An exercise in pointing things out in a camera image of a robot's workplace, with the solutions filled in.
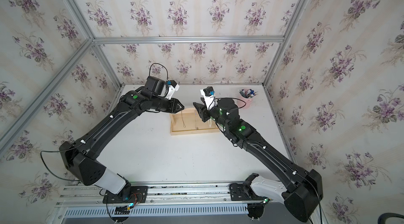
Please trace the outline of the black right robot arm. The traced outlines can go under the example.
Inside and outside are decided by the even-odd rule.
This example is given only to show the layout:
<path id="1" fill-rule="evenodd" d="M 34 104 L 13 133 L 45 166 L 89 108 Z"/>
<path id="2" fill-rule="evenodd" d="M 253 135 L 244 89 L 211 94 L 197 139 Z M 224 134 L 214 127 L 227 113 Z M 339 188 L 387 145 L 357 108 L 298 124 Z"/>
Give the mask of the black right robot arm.
<path id="1" fill-rule="evenodd" d="M 280 196 L 287 210 L 299 221 L 307 222 L 323 198 L 319 172 L 307 171 L 293 163 L 265 141 L 256 128 L 241 119 L 232 98 L 193 105 L 203 122 L 212 119 L 233 145 L 252 154 L 279 179 L 286 188 Z"/>

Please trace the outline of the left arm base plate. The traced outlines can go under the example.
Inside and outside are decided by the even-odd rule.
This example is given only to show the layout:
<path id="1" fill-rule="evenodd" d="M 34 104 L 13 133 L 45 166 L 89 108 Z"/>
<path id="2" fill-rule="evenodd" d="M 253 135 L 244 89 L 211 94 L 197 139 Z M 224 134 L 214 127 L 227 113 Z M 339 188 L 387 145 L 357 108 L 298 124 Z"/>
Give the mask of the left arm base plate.
<path id="1" fill-rule="evenodd" d="M 148 186 L 125 186 L 118 194 L 107 191 L 103 198 L 103 204 L 144 203 L 148 189 Z"/>

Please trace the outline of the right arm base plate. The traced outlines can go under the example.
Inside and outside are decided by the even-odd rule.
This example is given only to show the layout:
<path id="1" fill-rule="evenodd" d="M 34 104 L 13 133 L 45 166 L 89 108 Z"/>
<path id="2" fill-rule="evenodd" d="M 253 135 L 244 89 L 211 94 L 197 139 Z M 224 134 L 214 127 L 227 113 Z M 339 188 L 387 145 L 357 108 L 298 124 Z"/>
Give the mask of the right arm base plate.
<path id="1" fill-rule="evenodd" d="M 250 187 L 244 184 L 230 184 L 229 192 L 231 201 L 267 201 L 266 197 L 256 195 Z"/>

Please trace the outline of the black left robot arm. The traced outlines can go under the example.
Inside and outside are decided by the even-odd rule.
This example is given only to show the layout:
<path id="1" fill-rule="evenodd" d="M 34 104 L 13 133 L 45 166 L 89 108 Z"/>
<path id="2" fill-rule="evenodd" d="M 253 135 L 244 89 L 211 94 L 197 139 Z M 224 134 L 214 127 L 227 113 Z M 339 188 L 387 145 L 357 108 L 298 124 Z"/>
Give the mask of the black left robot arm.
<path id="1" fill-rule="evenodd" d="M 122 201 L 128 201 L 129 181 L 106 168 L 97 158 L 107 144 L 142 113 L 151 109 L 169 114 L 184 110 L 180 101 L 173 98 L 178 90 L 179 85 L 174 80 L 148 76 L 145 86 L 124 94 L 115 108 L 87 134 L 59 147 L 65 168 L 85 186 L 101 187 Z"/>

